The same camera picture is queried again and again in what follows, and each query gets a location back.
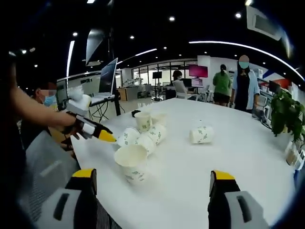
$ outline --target green shirt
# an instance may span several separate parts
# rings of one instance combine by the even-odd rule
[[[215,86],[214,93],[230,96],[231,80],[227,73],[223,75],[216,73],[213,78],[213,85]]]

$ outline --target red screen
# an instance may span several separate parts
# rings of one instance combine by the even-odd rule
[[[208,78],[208,67],[190,64],[190,76]]]

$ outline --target black pants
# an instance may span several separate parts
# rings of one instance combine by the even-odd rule
[[[239,104],[235,104],[235,107],[234,107],[236,110],[239,110],[239,111],[244,111],[244,112],[247,112],[247,113],[250,113],[252,114],[252,109],[248,110],[247,109],[247,105],[239,105]]]

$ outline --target white table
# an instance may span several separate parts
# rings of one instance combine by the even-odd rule
[[[151,179],[131,186],[116,166],[114,150],[98,139],[72,139],[82,168],[97,169],[97,198],[124,229],[208,228],[210,172],[233,175],[273,224],[294,194],[293,169],[273,144],[272,132],[250,114],[209,103],[170,99],[141,108],[168,114],[168,137],[149,157]],[[216,138],[191,145],[188,134],[202,120]],[[130,113],[103,123],[118,136],[136,126]]]

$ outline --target laptop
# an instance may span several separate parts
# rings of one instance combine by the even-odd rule
[[[113,95],[113,83],[115,80],[115,70],[118,62],[118,58],[111,61],[101,70],[101,79],[99,92],[95,93],[91,98],[91,105],[103,102],[104,100],[111,100],[115,97]]]

